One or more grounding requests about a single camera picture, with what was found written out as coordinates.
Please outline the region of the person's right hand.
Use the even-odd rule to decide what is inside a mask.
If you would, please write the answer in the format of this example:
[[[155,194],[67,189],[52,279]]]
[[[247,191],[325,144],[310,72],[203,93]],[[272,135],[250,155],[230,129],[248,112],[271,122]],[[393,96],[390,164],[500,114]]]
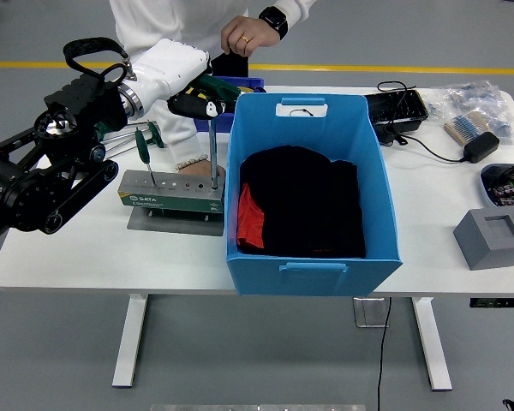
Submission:
[[[182,167],[179,171],[180,174],[194,175],[194,176],[213,176],[212,162],[204,159],[193,164],[188,164]]]

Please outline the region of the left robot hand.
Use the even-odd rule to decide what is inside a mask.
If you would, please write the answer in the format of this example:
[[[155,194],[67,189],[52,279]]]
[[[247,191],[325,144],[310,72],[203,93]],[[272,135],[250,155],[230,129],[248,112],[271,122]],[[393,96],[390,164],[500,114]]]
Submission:
[[[235,111],[242,92],[209,73],[206,51],[161,39],[135,60],[134,77],[119,86],[127,117],[141,118],[158,101],[178,116],[212,120]]]

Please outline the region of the person's left hand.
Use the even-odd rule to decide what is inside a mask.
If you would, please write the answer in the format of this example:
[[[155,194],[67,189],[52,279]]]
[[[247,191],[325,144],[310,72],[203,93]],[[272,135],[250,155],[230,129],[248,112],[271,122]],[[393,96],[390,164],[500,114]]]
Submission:
[[[261,19],[236,16],[220,33],[224,54],[251,57],[260,47],[272,47],[280,42],[279,34]]]

